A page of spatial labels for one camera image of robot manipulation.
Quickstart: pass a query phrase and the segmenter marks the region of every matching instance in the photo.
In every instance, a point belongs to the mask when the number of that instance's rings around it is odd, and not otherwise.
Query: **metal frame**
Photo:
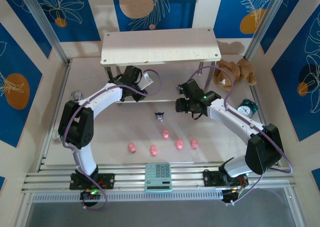
[[[265,11],[265,14],[262,17],[262,20],[261,20],[260,24],[258,25],[255,33],[253,34],[252,40],[251,40],[248,48],[245,51],[243,58],[245,58],[246,60],[250,61],[253,58],[253,56],[256,52],[256,49],[260,45],[262,38],[265,36],[272,20],[274,19],[278,9],[280,8],[282,2],[283,2],[283,0],[271,0],[270,1],[270,4],[268,5],[268,7]],[[259,118],[261,120],[261,123],[266,125],[267,121],[265,119],[265,116],[264,116],[264,113],[262,110],[262,106],[259,101],[258,90],[255,86],[250,86],[250,89],[251,89],[251,93],[252,93],[254,101],[259,106],[259,109],[257,112],[258,112]]]
[[[253,57],[255,49],[259,46],[262,37],[267,31],[272,19],[278,11],[283,0],[271,0],[267,11],[254,34],[252,41],[244,55],[245,59],[250,60]],[[53,31],[48,19],[42,11],[37,0],[24,0],[31,14],[39,24],[41,30],[49,40],[52,47],[56,50],[57,54],[64,63],[69,63],[69,60],[60,45],[59,39]],[[56,118],[60,108],[62,96],[67,83],[70,66],[67,66],[63,81],[59,90],[59,95],[52,115],[51,123],[49,126],[48,134],[45,137],[41,155],[37,164],[36,173],[28,173],[25,178],[24,185],[20,196],[20,207],[17,210],[17,218],[11,225],[13,227],[24,226],[27,222],[30,207],[33,200],[36,197],[50,195],[55,193],[56,196],[75,196],[79,194],[79,191],[69,190],[70,174],[74,172],[75,165],[57,165],[46,166],[44,165],[46,160],[46,154],[48,152],[52,132],[56,123]],[[214,71],[210,70],[207,77],[204,89],[208,88],[210,80],[212,79]],[[256,88],[251,87],[252,96],[254,101],[259,105],[259,96]],[[258,111],[260,120],[263,124],[266,124],[265,117],[260,105]],[[227,189],[225,187],[204,187],[202,180],[202,172],[204,169],[211,171],[218,170],[218,167],[222,162],[206,162],[206,163],[172,163],[172,187],[174,191],[184,193],[202,193],[206,191],[218,192],[220,190]],[[99,171],[101,173],[115,173],[114,189],[108,190],[110,195],[126,195],[127,193],[140,193],[144,191],[144,164],[118,164],[118,165],[99,165]],[[259,176],[250,174],[248,176],[249,185],[251,186],[258,180]],[[302,211],[298,202],[298,197],[295,191],[295,181],[292,175],[284,176],[277,171],[268,171],[262,181],[257,185],[258,188],[284,188],[291,212],[294,217],[296,226],[305,226],[305,220],[301,215]]]
[[[23,1],[25,2],[33,18],[39,25],[40,29],[44,33],[45,37],[49,41],[50,45],[53,47],[53,49],[55,49],[61,61],[67,64],[69,62],[68,57],[64,49],[62,48],[60,41],[56,33],[54,32],[54,29],[49,23],[49,20],[47,19],[38,1],[37,0],[23,0]]]

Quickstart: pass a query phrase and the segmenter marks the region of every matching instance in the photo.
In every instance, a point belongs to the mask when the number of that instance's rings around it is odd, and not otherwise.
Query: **pink toy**
[[[155,145],[151,145],[150,153],[153,156],[155,156],[157,154],[157,147]]]
[[[162,137],[164,139],[168,139],[169,138],[169,131],[167,129],[165,129],[163,132],[162,132]]]
[[[131,153],[134,153],[134,152],[136,152],[136,150],[137,150],[134,143],[129,143],[129,144],[128,144],[128,149],[129,149],[129,151],[130,151]]]
[[[198,148],[198,141],[195,139],[195,138],[193,138],[192,140],[191,140],[191,146],[192,146],[192,148],[194,148],[194,149],[196,149],[196,148]]]
[[[182,140],[179,138],[175,143],[175,147],[180,150],[182,149],[182,145],[183,145]]]

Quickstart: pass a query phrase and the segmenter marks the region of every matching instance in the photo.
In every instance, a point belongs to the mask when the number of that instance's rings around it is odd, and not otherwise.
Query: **clock face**
[[[245,106],[245,105],[239,106],[238,111],[244,116],[247,116],[249,118],[252,115],[252,111],[249,106]]]

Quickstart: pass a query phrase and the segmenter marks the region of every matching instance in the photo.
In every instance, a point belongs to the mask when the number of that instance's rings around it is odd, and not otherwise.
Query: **white floor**
[[[165,78],[166,84],[159,99],[175,100],[182,97],[178,95],[175,86],[188,80],[190,73],[198,68],[198,64],[152,65],[143,68],[155,69],[162,74],[162,78]],[[201,76],[196,76],[202,88],[208,71],[204,69]],[[100,58],[73,59],[55,124],[56,129],[59,126],[64,105],[70,99],[72,91],[80,90],[86,98],[102,88],[107,81],[107,74],[100,66]],[[157,84],[156,81],[147,91],[152,93],[157,88]],[[222,97],[227,93],[217,88],[212,82],[209,90],[214,90]],[[252,98],[249,85],[243,80],[236,84],[228,103],[236,108],[243,99]],[[97,164],[221,162],[245,154],[245,144],[221,123],[205,116],[199,120],[193,120],[189,114],[176,113],[174,101],[158,102],[159,99],[151,98],[152,102],[123,103],[121,106],[115,103],[97,116],[94,120],[94,137],[91,142]],[[163,121],[158,121],[154,112],[164,112]],[[257,113],[253,119],[259,121]],[[164,129],[168,129],[169,139],[162,138],[161,133]],[[175,147],[178,138],[183,141],[183,148],[180,150]],[[190,146],[193,138],[198,140],[198,149],[192,149]],[[130,142],[136,145],[136,153],[128,151]],[[151,145],[157,146],[156,156],[150,154]],[[52,140],[45,165],[72,164],[74,160],[70,150],[64,149],[61,142]]]

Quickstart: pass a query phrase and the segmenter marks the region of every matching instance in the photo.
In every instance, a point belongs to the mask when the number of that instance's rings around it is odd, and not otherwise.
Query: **brown teddy bear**
[[[225,70],[234,83],[243,79],[246,79],[251,86],[257,83],[254,66],[244,58],[240,59],[237,64],[221,59],[217,62],[217,66]],[[226,91],[231,90],[231,80],[224,72],[218,69],[214,70],[213,82]]]

